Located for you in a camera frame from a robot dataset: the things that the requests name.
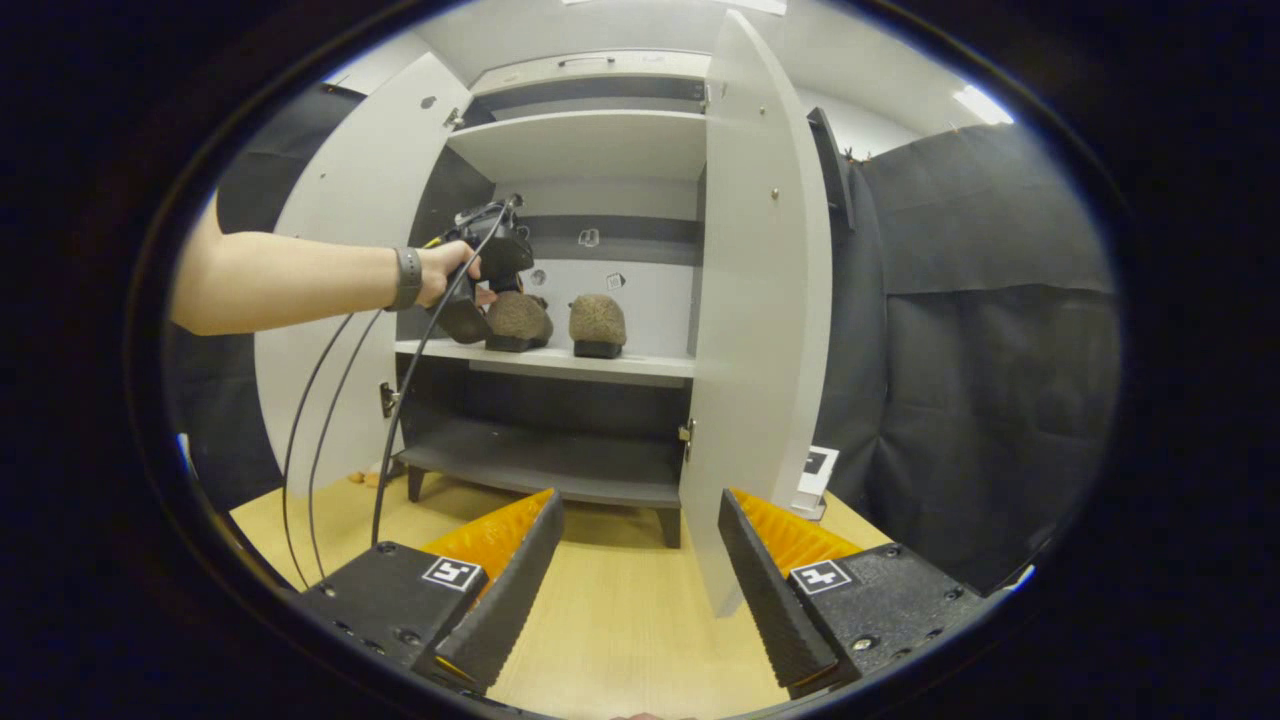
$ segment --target brown shoe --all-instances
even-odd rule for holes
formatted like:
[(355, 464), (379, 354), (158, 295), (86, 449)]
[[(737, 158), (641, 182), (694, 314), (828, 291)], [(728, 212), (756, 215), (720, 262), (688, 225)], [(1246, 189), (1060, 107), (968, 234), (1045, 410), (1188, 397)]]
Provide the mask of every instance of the brown shoe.
[(485, 350), (524, 352), (544, 347), (552, 337), (547, 301), (536, 295), (500, 292), (485, 318), (493, 331), (484, 343)]
[(568, 337), (579, 357), (617, 357), (627, 343), (622, 307), (608, 295), (579, 296), (570, 309)]

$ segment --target cabinet leg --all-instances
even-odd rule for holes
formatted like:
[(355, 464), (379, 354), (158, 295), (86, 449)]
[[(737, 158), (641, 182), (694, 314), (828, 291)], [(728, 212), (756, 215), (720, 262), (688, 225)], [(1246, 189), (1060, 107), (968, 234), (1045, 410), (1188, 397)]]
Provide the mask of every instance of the cabinet leg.
[(417, 502), (417, 498), (422, 496), (422, 477), (426, 475), (426, 470), (421, 468), (408, 468), (408, 501)]
[(662, 524), (662, 539), (667, 547), (680, 547), (680, 509), (659, 507), (658, 523)]

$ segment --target white cabinet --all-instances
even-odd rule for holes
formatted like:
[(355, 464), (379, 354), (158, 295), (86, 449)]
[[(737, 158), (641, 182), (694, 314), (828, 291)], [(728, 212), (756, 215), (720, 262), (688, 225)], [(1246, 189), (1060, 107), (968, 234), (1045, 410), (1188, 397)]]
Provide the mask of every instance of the white cabinet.
[[(556, 486), (570, 500), (654, 507), (671, 544), (682, 511), (712, 606), (732, 611), (736, 582), (716, 528), (721, 491), (786, 500), (822, 389), (829, 225), (805, 109), (732, 10), (710, 56), (611, 50), (536, 59), (490, 70), (471, 91), (442, 73), (426, 56), (366, 99), (307, 167), (278, 232), (403, 245), (430, 183), (451, 182), (443, 168), (465, 167), (480, 201), (520, 192), (539, 272), (526, 291), (548, 299), (556, 334), (525, 354), (428, 342), (402, 400), (401, 459), (512, 489)], [(668, 105), (636, 108), (637, 99)], [(607, 240), (584, 250), (573, 242), (579, 227), (598, 227)], [(609, 269), (627, 275), (609, 286), (626, 314), (627, 346), (617, 360), (573, 357), (568, 301), (605, 292)], [(394, 387), (397, 354), (403, 365), (417, 345), (397, 343), (392, 320), (374, 325), (347, 380), (317, 484), (380, 456), (378, 386)], [(311, 469), (337, 375), (366, 322), (352, 322), (316, 379), (291, 491)], [(335, 324), (257, 337), (278, 459)], [(677, 428), (690, 418), (684, 452)]]

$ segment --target black watch strap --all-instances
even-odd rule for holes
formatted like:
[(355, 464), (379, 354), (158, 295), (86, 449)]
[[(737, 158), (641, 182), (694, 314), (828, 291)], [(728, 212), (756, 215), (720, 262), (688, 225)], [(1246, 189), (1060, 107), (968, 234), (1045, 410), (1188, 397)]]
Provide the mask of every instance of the black watch strap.
[(417, 295), (422, 292), (422, 259), (419, 258), (417, 250), (412, 247), (394, 250), (399, 261), (399, 281), (396, 283), (396, 301), (383, 307), (388, 313), (412, 307), (417, 302)]

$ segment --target open cabinet door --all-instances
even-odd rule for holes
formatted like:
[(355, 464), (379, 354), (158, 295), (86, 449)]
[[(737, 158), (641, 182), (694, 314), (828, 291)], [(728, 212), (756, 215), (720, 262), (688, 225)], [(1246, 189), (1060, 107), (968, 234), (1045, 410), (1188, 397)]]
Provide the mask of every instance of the open cabinet door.
[(707, 73), (707, 227), (680, 501), (712, 609), (741, 594), (721, 492), (788, 506), (813, 439), (831, 322), (818, 152), (782, 65), (735, 10)]
[[(404, 246), (431, 168), (471, 94), (433, 55), (424, 55), (366, 97), (320, 146), (275, 224), (279, 234), (323, 242)], [(387, 252), (390, 266), (390, 251)], [(316, 442), (347, 360), (374, 311), (348, 323), (316, 375), (298, 421), (288, 488), (305, 495)], [(275, 460), (284, 452), (298, 400), (325, 343), (342, 323), (329, 318), (253, 337), (257, 393)], [(383, 313), (356, 356), (316, 466), (324, 487), (381, 459), (390, 420), (379, 386), (396, 388), (396, 316)], [(397, 438), (399, 450), (403, 445)]]

